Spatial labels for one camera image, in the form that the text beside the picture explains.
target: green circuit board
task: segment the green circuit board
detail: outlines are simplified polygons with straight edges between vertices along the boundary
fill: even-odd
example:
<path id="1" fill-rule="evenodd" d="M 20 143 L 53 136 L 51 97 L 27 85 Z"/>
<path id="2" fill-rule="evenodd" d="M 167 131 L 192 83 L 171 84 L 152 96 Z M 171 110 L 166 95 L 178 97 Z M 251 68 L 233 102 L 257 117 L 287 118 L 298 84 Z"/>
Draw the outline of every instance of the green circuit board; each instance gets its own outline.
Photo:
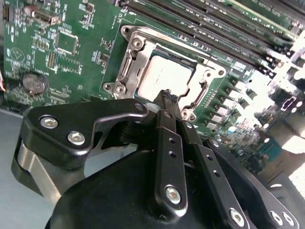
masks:
<path id="1" fill-rule="evenodd" d="M 6 9 L 13 9 L 13 12 L 9 10 L 7 12 L 14 15 L 13 18 L 12 15 L 5 15 L 4 82 L 21 80 L 25 73 L 39 73 L 47 78 L 49 87 L 46 92 L 35 96 L 29 94 L 22 85 L 12 89 L 7 88 L 4 94 L 7 102 L 13 101 L 35 107 L 112 99 L 111 95 L 104 91 L 103 84 L 114 82 L 118 75 L 128 45 L 120 33 L 123 25 L 147 26 L 193 47 L 196 41 L 195 37 L 193 39 L 182 37 L 180 32 L 164 23 L 115 6 L 107 0 L 40 1 L 43 2 L 39 3 L 40 9 L 60 18 L 60 23 L 55 22 L 53 25 L 46 26 L 25 13 L 25 7 L 33 6 L 29 4 L 31 1 L 35 0 L 5 1 Z M 185 29 L 193 26 L 188 21 L 170 15 L 166 10 L 157 7 L 156 1 L 150 3 L 146 0 L 134 0 L 133 2 L 167 17 L 169 21 L 180 24 Z M 182 10 L 189 17 L 194 16 L 194 12 L 183 1 L 161 2 L 169 7 Z M 266 39 L 270 39 L 272 42 L 278 41 L 278 44 L 282 45 L 283 42 L 276 38 L 277 34 L 288 34 L 290 38 L 298 36 L 298 34 L 290 32 L 292 22 L 289 17 L 266 18 L 265 12 L 262 10 L 261 20 L 254 20 L 254 16 L 260 15 L 260 12 L 255 12 L 256 1 L 252 1 L 250 4 L 244 3 L 244 7 L 241 7 L 239 2 L 247 1 L 225 0 L 222 5 L 224 7 L 230 5 L 248 17 L 251 23 L 257 23 L 257 28 L 252 28 L 255 32 L 260 33 L 259 24 L 269 29 L 268 34 L 262 34 Z M 223 64 L 227 75 L 224 78 L 215 79 L 211 83 L 209 91 L 194 112 L 197 116 L 194 125 L 201 136 L 222 135 L 230 139 L 228 143 L 230 149 L 237 151 L 240 148 L 249 148 L 250 151 L 254 151 L 255 149 L 250 149 L 250 146 L 255 144 L 255 147 L 259 148 L 261 145 L 259 135 L 253 132 L 252 126 L 235 124 L 235 120 L 228 116 L 224 122 L 231 120 L 238 127 L 235 133 L 229 133 L 222 125 L 216 130 L 211 130 L 206 127 L 205 122 L 209 119 L 209 114 L 214 111 L 214 106 L 221 102 L 220 97 L 226 96 L 226 88 L 232 87 L 232 78 L 245 84 L 249 82 L 251 76 L 256 72 L 253 66 L 256 63 L 264 62 L 264 58 L 258 53 L 267 48 L 260 42 L 252 42 L 250 38 L 245 38 L 229 28 L 220 28 L 217 21 L 205 18 L 205 14 L 200 17 L 202 20 L 208 19 L 210 26 L 218 27 L 224 33 L 235 37 L 237 43 L 243 43 L 246 39 L 250 51 L 238 49 L 232 45 L 232 41 L 216 39 L 208 32 L 199 31 L 207 41 L 218 43 L 217 45 L 229 50 L 235 56 L 244 58 L 240 61 L 220 52 L 217 48 L 205 45 L 195 46 Z M 233 19 L 236 20 L 236 23 L 244 23 L 245 26 L 250 27 L 249 23 L 238 17 Z M 268 112 L 275 117 L 283 115 L 282 112 Z"/>

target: ram slot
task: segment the ram slot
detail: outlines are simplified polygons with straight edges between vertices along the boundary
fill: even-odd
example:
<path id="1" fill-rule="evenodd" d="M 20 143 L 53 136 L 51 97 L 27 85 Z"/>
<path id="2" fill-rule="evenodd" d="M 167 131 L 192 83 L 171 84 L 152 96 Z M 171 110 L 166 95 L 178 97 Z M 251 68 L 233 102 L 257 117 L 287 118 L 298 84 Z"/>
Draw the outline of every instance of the ram slot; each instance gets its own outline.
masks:
<path id="1" fill-rule="evenodd" d="M 298 11 L 291 9 L 290 7 L 281 3 L 279 0 L 259 0 L 258 2 L 262 2 L 268 5 L 270 8 L 275 9 L 277 11 L 281 11 L 292 20 L 298 20 L 300 23 L 305 25 L 304 14 L 301 14 Z"/>
<path id="2" fill-rule="evenodd" d="M 286 6 L 294 9 L 295 11 L 302 14 L 303 16 L 305 16 L 304 6 L 300 3 L 298 3 L 297 1 L 292 1 L 292 0 L 279 0 L 279 1 L 282 2 L 283 4 L 285 4 Z"/>
<path id="3" fill-rule="evenodd" d="M 240 12 L 239 10 L 234 9 L 233 7 L 224 6 L 223 4 L 217 2 L 216 0 L 205 0 L 204 2 L 206 4 L 204 4 L 199 0 L 194 0 L 194 1 L 184 0 L 184 1 L 187 1 L 190 4 L 191 3 L 196 4 L 196 7 L 207 11 L 207 13 L 231 24 L 232 26 L 236 26 L 237 28 L 244 28 L 245 30 L 252 30 L 256 32 L 257 36 L 260 36 L 261 38 L 274 37 L 280 43 L 293 41 L 289 36 L 285 34 L 274 33 L 270 31 L 270 29 L 264 27 L 263 25 L 251 21 L 250 18 L 243 15 L 243 13 Z"/>
<path id="4" fill-rule="evenodd" d="M 196 16 L 189 14 L 188 12 L 185 12 L 184 10 L 174 6 L 174 5 L 168 5 L 163 0 L 148 0 L 147 2 L 151 2 L 159 7 L 161 7 L 162 10 L 166 10 L 168 13 L 172 13 L 173 15 L 176 15 L 176 17 L 179 17 L 181 20 L 185 20 L 188 24 L 192 26 L 196 26 L 197 28 L 205 28 L 206 33 L 211 34 L 212 36 L 216 37 L 217 39 L 222 39 L 226 43 L 234 42 L 235 45 L 239 45 L 240 48 L 245 48 L 256 55 L 265 56 L 267 52 L 267 47 L 259 47 L 260 45 L 255 41 L 250 41 L 249 38 L 242 37 L 241 35 L 239 37 L 233 36 L 230 33 L 226 33 L 219 29 L 218 27 L 215 27 L 205 20 L 199 20 Z"/>
<path id="5" fill-rule="evenodd" d="M 188 28 L 188 26 L 186 27 L 185 25 L 182 26 L 177 21 L 170 21 L 168 17 L 157 14 L 155 10 L 149 10 L 147 7 L 143 6 L 142 4 L 137 4 L 133 1 L 129 1 L 125 6 L 127 7 L 126 8 L 127 10 L 149 17 L 159 23 L 164 24 L 165 26 L 169 26 L 172 29 L 176 30 L 181 35 L 188 37 L 192 40 L 194 40 L 195 38 L 200 45 L 203 45 L 209 49 L 220 52 L 224 56 L 228 56 L 235 60 L 242 61 L 243 64 L 250 65 L 252 68 L 258 69 L 260 62 L 262 61 L 260 56 L 255 54 L 253 54 L 252 56 L 249 54 L 247 50 L 245 51 L 243 49 L 240 50 L 239 48 L 236 48 L 236 45 L 232 44 L 231 47 L 228 47 L 227 44 L 221 43 L 223 38 L 220 38 L 221 40 L 216 41 L 216 40 L 212 40 L 211 36 L 209 37 L 208 34 L 206 34 L 206 36 L 204 37 L 200 33 L 197 33 L 194 30 Z"/>

